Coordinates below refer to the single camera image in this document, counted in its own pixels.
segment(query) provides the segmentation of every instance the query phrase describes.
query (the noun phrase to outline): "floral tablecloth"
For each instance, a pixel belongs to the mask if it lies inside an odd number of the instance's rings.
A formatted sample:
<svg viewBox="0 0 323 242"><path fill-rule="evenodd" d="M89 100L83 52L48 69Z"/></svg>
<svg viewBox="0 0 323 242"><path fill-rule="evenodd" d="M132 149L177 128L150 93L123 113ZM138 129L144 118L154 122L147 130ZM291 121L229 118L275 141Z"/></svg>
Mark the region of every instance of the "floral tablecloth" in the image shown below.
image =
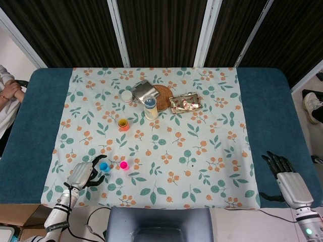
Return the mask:
<svg viewBox="0 0 323 242"><path fill-rule="evenodd" d="M197 92L203 108L149 121L138 101L120 99L144 79L174 96ZM121 118L130 130L119 132ZM80 191L79 206L260 207L234 68L74 68L41 202L55 204L75 165L99 154L112 169Z"/></svg>

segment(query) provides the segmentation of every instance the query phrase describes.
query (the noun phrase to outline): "pink cup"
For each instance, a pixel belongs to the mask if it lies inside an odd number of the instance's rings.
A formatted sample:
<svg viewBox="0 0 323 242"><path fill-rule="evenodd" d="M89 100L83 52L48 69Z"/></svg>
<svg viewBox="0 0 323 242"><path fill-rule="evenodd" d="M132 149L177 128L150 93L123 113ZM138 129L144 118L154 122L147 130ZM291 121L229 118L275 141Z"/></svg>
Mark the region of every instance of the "pink cup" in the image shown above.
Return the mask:
<svg viewBox="0 0 323 242"><path fill-rule="evenodd" d="M122 170L128 170L130 168L129 165L128 165L128 163L125 162L125 161L122 161L120 163L120 167L121 167Z"/></svg>

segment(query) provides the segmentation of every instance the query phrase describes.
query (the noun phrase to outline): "white shoe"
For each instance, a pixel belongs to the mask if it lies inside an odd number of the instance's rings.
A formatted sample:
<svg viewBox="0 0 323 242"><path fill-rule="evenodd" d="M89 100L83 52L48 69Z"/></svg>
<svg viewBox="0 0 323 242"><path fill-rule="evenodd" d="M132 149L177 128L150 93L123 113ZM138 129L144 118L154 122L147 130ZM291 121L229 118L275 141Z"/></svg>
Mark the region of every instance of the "white shoe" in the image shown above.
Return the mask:
<svg viewBox="0 0 323 242"><path fill-rule="evenodd" d="M316 120L313 116L312 116L312 112L316 109L318 109L319 107L323 106L323 102L320 102L319 99L317 98L317 96L315 95L315 93L310 92L308 93L304 99L303 99L303 106L304 109L307 111L308 113L308 119L309 121L316 125L319 124L319 121Z"/></svg>

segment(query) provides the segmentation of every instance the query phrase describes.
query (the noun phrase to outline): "black curtain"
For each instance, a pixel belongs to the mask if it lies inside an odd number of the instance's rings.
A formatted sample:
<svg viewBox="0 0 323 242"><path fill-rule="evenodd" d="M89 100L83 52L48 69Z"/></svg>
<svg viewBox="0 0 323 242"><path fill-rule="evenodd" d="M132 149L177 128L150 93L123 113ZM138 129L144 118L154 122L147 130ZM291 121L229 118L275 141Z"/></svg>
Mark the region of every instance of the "black curtain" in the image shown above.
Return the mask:
<svg viewBox="0 0 323 242"><path fill-rule="evenodd" d="M205 59L206 67L233 67L266 0L223 0Z"/></svg>
<svg viewBox="0 0 323 242"><path fill-rule="evenodd" d="M322 13L322 1L274 1L240 67L278 68L293 87L323 59Z"/></svg>
<svg viewBox="0 0 323 242"><path fill-rule="evenodd" d="M118 0L132 67L192 67L206 0Z"/></svg>
<svg viewBox="0 0 323 242"><path fill-rule="evenodd" d="M48 67L122 67L106 0L1 0Z"/></svg>

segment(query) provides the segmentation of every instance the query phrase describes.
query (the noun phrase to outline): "silver robotic hand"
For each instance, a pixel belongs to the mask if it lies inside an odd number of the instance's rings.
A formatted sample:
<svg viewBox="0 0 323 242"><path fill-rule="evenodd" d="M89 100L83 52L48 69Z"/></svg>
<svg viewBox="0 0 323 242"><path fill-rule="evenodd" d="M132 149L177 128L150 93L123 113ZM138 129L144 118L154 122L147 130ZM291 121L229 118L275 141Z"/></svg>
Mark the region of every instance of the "silver robotic hand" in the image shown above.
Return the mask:
<svg viewBox="0 0 323 242"><path fill-rule="evenodd" d="M267 154L269 157L263 155L262 158L274 174L283 196L270 197L264 193L260 193L260 195L272 201L285 200L291 208L296 210L296 221L307 241L323 242L323 219L310 208L314 199L303 178L295 172L293 166L285 157L269 151L267 151Z"/></svg>
<svg viewBox="0 0 323 242"><path fill-rule="evenodd" d="M61 197L57 199L57 203L44 224L47 235L45 237L34 236L23 242L58 242L62 230L66 228L69 230L69 215L79 198L79 192L85 187L98 186L103 182L104 175L98 181L92 181L98 174L94 167L102 158L106 158L106 155L99 155L92 162L78 163L74 167L72 175L64 183L68 189L64 190Z"/></svg>

